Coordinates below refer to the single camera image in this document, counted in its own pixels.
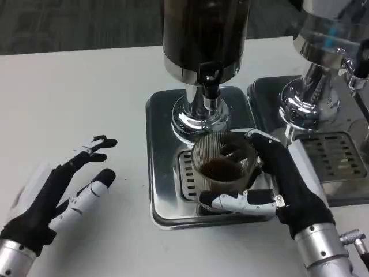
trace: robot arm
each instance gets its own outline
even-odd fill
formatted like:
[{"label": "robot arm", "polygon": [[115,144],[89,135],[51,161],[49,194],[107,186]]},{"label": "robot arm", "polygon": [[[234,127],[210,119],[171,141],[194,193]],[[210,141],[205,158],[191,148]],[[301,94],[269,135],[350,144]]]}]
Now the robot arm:
[{"label": "robot arm", "polygon": [[[353,276],[348,252],[336,230],[325,194],[301,143],[296,141],[285,148],[277,139],[256,129],[247,130],[245,136],[264,162],[264,172],[275,176],[278,186],[277,195],[271,195],[270,192],[268,195],[265,190],[265,200],[262,201],[261,197],[257,200],[261,204],[257,204],[259,214],[263,215],[261,207],[267,207],[263,205],[269,205],[269,209],[264,210],[265,215],[274,209],[280,222],[288,225],[310,276]],[[255,199],[247,197],[246,201],[241,195],[210,195],[209,192],[200,195],[200,202],[227,211],[255,215],[250,213],[250,204],[255,203]]]},{"label": "robot arm", "polygon": [[107,191],[115,179],[110,169],[101,171],[75,197],[57,206],[73,175],[89,162],[105,161],[107,156],[96,151],[116,144],[106,136],[94,137],[57,166],[44,164],[35,171],[16,197],[0,233],[0,276],[26,276],[57,231],[77,221]]}]

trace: coffee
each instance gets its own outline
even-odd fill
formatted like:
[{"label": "coffee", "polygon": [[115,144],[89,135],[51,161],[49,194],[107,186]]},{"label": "coffee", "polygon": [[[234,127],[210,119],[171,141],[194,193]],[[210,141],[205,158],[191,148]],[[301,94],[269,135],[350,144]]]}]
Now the coffee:
[{"label": "coffee", "polygon": [[204,163],[199,171],[206,177],[220,182],[232,182],[244,176],[241,165],[227,158],[218,158]]},{"label": "coffee", "polygon": [[250,0],[164,0],[163,46],[176,65],[197,72],[240,59]]}]

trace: coffee machine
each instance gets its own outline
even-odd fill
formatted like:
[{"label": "coffee machine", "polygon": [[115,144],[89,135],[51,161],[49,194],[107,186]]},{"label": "coffee machine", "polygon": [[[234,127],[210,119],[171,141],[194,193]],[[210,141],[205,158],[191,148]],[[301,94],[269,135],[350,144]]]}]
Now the coffee machine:
[{"label": "coffee machine", "polygon": [[266,220],[203,209],[191,166],[200,137],[255,127],[244,92],[221,85],[240,69],[249,8],[250,0],[162,1],[164,64],[185,87],[157,92],[146,105],[150,207],[162,228]]},{"label": "coffee machine", "polygon": [[286,145],[302,141],[330,206],[369,203],[369,1],[295,4],[291,43],[305,72],[248,88],[255,124]]},{"label": "coffee machine", "polygon": [[[157,92],[146,105],[150,208],[160,227],[269,219],[211,214],[196,203],[190,150],[230,129],[258,128],[286,145],[300,139],[330,206],[369,203],[369,1],[290,2],[300,9],[291,43],[306,72],[256,80],[245,98],[221,84],[240,68],[250,1],[163,0],[164,64],[186,89]],[[261,175],[254,187],[273,180]]]}]

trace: white countertop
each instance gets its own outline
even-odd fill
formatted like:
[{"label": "white countertop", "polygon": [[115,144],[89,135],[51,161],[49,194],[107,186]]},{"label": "white countertop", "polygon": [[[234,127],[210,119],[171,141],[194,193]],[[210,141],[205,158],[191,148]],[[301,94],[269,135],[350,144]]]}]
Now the white countertop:
[{"label": "white countertop", "polygon": [[[256,78],[301,74],[303,65],[291,38],[249,40],[231,84],[246,91]],[[161,47],[0,57],[0,222],[39,162],[62,158],[94,135],[119,142],[105,164],[84,167],[67,191],[110,167],[117,174],[110,194],[44,248],[29,276],[303,276],[277,220],[180,231],[152,223],[145,103],[156,91],[182,87],[165,71]],[[339,231],[369,234],[367,205],[333,213]],[[354,248],[350,253],[355,272],[369,276]]]}]

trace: gray carpet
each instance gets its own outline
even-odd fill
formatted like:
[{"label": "gray carpet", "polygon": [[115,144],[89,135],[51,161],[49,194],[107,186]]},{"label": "gray carpet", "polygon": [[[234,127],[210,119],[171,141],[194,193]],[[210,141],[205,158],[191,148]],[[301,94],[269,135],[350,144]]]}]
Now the gray carpet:
[{"label": "gray carpet", "polygon": [[[0,0],[0,54],[161,45],[160,1]],[[295,14],[287,0],[253,0],[247,36],[286,35]]]}]

